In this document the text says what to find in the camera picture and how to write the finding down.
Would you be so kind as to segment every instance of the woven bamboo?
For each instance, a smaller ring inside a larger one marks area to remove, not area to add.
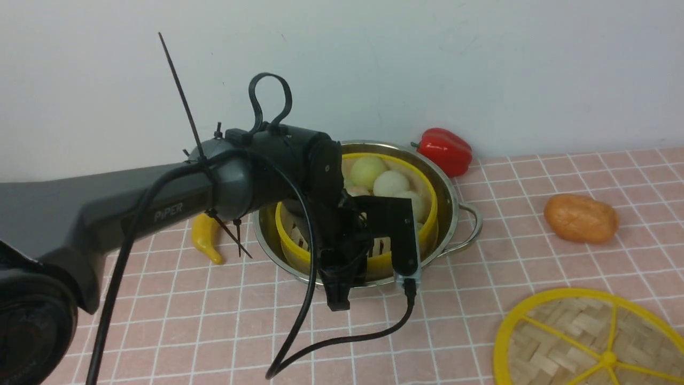
[[[563,298],[518,321],[508,370],[515,385],[684,384],[684,354],[640,315],[598,299]]]

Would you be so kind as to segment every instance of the potato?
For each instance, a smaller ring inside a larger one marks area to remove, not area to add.
[[[610,205],[576,194],[551,197],[544,218],[556,235],[573,242],[606,243],[620,227],[618,213]]]

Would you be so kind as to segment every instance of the plastic fruit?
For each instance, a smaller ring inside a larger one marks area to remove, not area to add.
[[[223,264],[223,257],[214,249],[214,242],[220,226],[205,213],[199,214],[192,223],[192,243],[215,264]]]

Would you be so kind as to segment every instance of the robotic arm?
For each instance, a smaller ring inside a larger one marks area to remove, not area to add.
[[[172,72],[194,127],[173,66]],[[287,84],[277,78],[287,96]],[[410,200],[349,196],[340,144],[325,133],[280,124],[287,106],[274,122],[262,122],[252,83],[254,128],[217,129],[202,143],[196,137],[198,146],[182,163],[0,184],[0,384],[39,384],[56,367],[76,330],[77,308],[90,314],[98,309],[109,252],[121,247],[120,259],[127,258],[134,239],[206,210],[232,221],[282,201],[312,245],[311,294],[318,276],[332,311],[349,310],[350,288],[364,281],[373,239],[381,236],[391,238],[397,283],[415,295],[420,261]],[[107,300],[112,297],[113,307],[118,285],[112,286]],[[300,315],[308,311],[307,300]],[[296,321],[292,340],[299,326]],[[368,337],[326,341],[283,364],[284,346],[267,377],[319,347]]]

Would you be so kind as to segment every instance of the red bell pepper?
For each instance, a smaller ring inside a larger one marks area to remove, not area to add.
[[[411,143],[418,152],[439,166],[448,177],[465,174],[473,161],[473,149],[458,135],[443,128],[423,132],[419,144]]]

